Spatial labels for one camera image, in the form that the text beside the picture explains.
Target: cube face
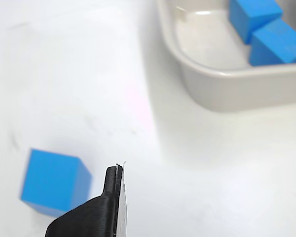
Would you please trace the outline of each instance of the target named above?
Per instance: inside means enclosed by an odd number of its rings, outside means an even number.
[[[253,38],[250,57],[253,66],[296,62],[296,31],[282,19],[257,30]]]
[[[250,64],[252,66],[265,66],[283,64],[268,47],[266,47],[258,38],[253,36],[252,49],[250,55]]]
[[[230,22],[245,44],[251,43],[255,30],[283,15],[274,0],[230,0],[229,12]]]
[[[87,201],[90,183],[80,159],[32,150],[21,200],[57,217]]]

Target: white container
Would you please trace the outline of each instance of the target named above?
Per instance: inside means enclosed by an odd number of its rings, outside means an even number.
[[[296,102],[296,64],[252,67],[228,0],[157,0],[166,45],[196,102],[230,112]],[[296,29],[296,0],[278,0]]]

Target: blue cube in container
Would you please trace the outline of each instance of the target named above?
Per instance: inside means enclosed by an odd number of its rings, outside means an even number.
[[[275,0],[230,0],[229,19],[245,44],[251,43],[255,30],[282,15]]]
[[[88,201],[91,174],[79,158],[32,150],[21,200],[59,217]]]
[[[296,63],[296,31],[282,19],[253,33],[252,66]]]

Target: white tray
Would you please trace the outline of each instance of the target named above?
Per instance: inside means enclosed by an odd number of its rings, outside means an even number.
[[[296,102],[296,64],[251,67],[228,21],[228,0],[157,0],[166,45],[181,63],[186,87],[219,112]],[[278,0],[296,29],[296,0]]]

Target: white table surface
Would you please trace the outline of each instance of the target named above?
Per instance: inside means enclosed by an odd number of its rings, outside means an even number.
[[[30,148],[80,157],[91,197],[127,161],[128,237],[296,237],[296,104],[197,105],[153,0],[0,0],[0,237],[43,237],[19,200]]]

